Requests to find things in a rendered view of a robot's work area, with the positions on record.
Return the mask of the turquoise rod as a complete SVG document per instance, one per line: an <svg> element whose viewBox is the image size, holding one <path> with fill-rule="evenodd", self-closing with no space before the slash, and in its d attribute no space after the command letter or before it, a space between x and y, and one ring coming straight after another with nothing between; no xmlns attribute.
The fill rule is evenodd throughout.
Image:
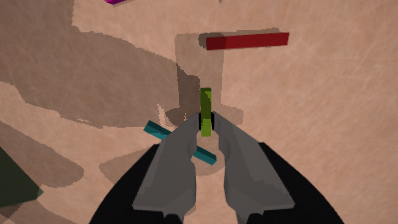
<svg viewBox="0 0 398 224"><path fill-rule="evenodd" d="M171 131L163 128L162 126L152 122L148 121L147 125L145 126L144 130L145 132L163 140L165 137L167 137ZM210 164L213 165L217 159L216 155L212 154L211 152L197 146L197 150L193 154L194 157Z"/></svg>

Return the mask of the magenta rod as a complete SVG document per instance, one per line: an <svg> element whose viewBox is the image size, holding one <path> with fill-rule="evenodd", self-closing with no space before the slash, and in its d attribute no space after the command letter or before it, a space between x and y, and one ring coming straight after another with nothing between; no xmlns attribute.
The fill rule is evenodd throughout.
<svg viewBox="0 0 398 224"><path fill-rule="evenodd" d="M123 1L125 1L125 0L106 0L106 3L114 5L114 4L123 2Z"/></svg>

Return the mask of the lime green rod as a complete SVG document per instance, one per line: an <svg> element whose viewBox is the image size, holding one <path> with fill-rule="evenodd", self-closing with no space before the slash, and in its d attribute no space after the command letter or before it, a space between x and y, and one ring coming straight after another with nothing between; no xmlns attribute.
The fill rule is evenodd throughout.
<svg viewBox="0 0 398 224"><path fill-rule="evenodd" d="M211 88L200 88L201 137L211 137Z"/></svg>

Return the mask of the red rod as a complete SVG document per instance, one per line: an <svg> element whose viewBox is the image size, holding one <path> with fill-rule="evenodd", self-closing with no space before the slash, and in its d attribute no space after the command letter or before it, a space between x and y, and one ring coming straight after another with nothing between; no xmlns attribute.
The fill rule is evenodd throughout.
<svg viewBox="0 0 398 224"><path fill-rule="evenodd" d="M283 46L288 44L289 33L268 33L206 38L207 50Z"/></svg>

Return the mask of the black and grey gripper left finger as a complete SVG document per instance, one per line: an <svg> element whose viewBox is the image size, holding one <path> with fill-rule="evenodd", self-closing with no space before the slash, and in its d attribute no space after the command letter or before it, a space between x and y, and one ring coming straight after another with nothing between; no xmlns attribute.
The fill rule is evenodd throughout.
<svg viewBox="0 0 398 224"><path fill-rule="evenodd" d="M153 144L112 187L89 224L164 224L168 214L177 214L183 224L184 215L196 203L191 158L199 130L201 112L197 111Z"/></svg>

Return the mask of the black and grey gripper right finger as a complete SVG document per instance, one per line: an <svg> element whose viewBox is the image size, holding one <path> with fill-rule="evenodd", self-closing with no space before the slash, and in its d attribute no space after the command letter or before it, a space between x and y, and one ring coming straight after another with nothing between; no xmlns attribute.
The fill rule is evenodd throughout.
<svg viewBox="0 0 398 224"><path fill-rule="evenodd" d="M225 159L226 203L238 224L252 213L265 224L344 224L318 189L266 143L215 111L211 124Z"/></svg>

